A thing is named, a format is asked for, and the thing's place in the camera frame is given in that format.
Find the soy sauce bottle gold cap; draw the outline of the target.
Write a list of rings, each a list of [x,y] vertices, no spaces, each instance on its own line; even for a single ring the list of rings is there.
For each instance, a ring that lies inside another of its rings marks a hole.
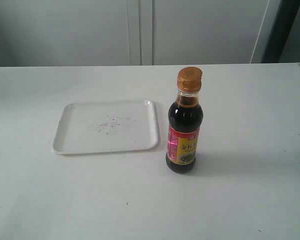
[[[178,93],[168,110],[167,166],[176,173],[187,173],[195,165],[203,110],[199,104],[203,72],[198,67],[181,69]]]

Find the white rectangular plastic tray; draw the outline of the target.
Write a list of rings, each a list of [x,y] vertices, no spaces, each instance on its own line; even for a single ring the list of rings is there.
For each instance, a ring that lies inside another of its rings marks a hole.
[[[159,143],[155,104],[148,99],[71,103],[52,141],[58,155],[150,150]]]

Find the white cabinet with doors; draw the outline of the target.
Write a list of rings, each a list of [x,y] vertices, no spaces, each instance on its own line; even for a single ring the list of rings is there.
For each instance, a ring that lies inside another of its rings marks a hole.
[[[0,0],[0,67],[260,63],[278,0]]]

